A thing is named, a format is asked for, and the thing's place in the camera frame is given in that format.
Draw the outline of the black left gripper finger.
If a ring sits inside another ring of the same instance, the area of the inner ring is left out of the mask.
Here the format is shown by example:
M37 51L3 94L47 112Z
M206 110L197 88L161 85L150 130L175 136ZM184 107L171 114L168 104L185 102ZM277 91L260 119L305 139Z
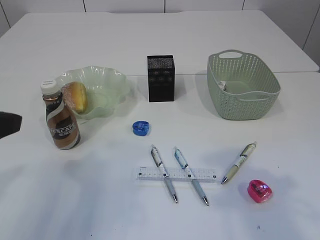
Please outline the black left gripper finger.
M11 134L17 133L21 129L22 116L10 113L0 112L0 138L7 137Z

